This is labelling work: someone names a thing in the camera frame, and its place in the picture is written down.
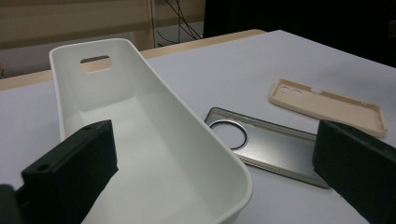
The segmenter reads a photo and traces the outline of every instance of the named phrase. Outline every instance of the white table surface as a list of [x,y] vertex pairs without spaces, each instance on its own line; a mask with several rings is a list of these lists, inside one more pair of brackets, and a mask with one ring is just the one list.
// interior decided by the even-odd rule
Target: white table surface
[[[318,120],[272,105],[279,78],[381,105],[396,146],[396,69],[276,31],[148,60],[201,118],[219,106],[316,133]],[[20,172],[60,142],[53,82],[0,91],[0,183],[18,188]],[[253,196],[235,223],[367,223],[332,189],[248,167]]]

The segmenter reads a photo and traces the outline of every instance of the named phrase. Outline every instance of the magnetic ring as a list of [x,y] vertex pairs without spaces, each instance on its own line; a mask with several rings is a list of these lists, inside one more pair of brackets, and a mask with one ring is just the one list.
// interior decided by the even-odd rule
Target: magnetic ring
[[248,133],[245,130],[245,128],[240,125],[239,123],[233,121],[233,120],[229,120],[229,119],[219,119],[216,120],[214,122],[212,122],[211,124],[209,124],[209,128],[213,129],[216,126],[219,126],[220,124],[230,124],[234,127],[236,127],[237,129],[239,129],[242,134],[245,136],[245,141],[241,144],[241,146],[239,147],[231,147],[231,150],[237,150],[237,149],[241,149],[242,147],[244,147],[247,143],[248,143]]

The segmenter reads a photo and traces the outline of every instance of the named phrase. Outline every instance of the white container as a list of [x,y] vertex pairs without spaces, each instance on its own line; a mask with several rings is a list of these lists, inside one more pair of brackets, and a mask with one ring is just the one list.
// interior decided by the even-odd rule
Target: white container
[[[111,67],[84,72],[81,60]],[[61,138],[93,122],[113,122],[119,171],[83,223],[231,223],[248,203],[247,167],[158,77],[124,39],[49,54]]]

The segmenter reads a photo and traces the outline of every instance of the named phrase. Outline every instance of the beige phone case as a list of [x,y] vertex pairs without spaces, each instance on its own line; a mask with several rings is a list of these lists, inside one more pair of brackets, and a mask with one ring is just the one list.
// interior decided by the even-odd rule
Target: beige phone case
[[372,136],[387,134],[382,108],[304,84],[280,79],[270,95],[270,102],[316,119],[345,123]]

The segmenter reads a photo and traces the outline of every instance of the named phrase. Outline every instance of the table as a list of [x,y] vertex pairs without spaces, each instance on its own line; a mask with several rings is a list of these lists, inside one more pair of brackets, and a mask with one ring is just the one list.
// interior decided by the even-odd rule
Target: table
[[[283,31],[253,30],[142,54],[201,119],[220,106],[315,133],[316,119],[268,102],[284,77],[381,105],[389,125],[383,141],[396,146],[395,68]],[[1,80],[0,90],[0,182],[17,188],[21,169],[60,142],[55,92],[50,71]],[[235,223],[367,223],[332,189],[248,169],[253,197]]]

